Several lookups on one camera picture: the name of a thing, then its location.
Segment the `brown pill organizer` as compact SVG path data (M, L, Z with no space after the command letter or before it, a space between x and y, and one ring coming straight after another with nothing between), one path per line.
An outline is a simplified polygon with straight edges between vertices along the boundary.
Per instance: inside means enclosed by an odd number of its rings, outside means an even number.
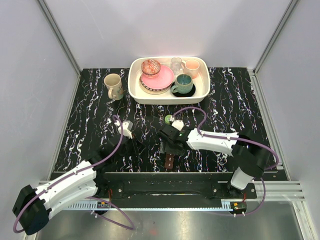
M169 154L167 153L165 155L165 162L164 162L164 168L167 171L172 171L173 167L174 167L174 160L175 160L175 155L174 154Z

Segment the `green pill bottle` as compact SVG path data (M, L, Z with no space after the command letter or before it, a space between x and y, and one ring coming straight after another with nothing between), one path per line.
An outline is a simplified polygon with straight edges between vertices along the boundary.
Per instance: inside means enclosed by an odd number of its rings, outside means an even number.
M164 122L168 125L171 125L172 122L174 121L175 121L175 118L171 114L168 114L164 117Z

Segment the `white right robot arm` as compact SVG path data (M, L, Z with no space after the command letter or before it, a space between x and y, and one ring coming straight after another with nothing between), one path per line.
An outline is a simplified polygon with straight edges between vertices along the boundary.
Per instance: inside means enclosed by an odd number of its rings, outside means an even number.
M263 177L271 154L265 145L238 132L208 132L186 126L179 129L165 124L158 135L175 150L206 150L233 157L237 168L227 185L227 192L235 199L244 194L249 182Z

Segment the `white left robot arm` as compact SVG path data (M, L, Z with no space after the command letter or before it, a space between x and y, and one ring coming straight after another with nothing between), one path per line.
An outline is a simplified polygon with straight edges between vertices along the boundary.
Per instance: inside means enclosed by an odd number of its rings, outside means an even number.
M103 198L114 196L104 178L107 168L122 157L138 156L144 149L145 145L135 137L116 135L55 180L37 187L26 185L20 190L12 209L16 217L13 232L33 235L59 212L83 199L97 200L97 213L106 213L106 207L112 204Z

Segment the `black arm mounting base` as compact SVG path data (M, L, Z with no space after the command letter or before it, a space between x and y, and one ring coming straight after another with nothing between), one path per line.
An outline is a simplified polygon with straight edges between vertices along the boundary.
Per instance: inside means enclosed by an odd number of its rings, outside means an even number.
M244 190L231 186L232 173L218 172L105 172L101 183L114 198L131 196L191 195L213 199L255 200L253 183Z

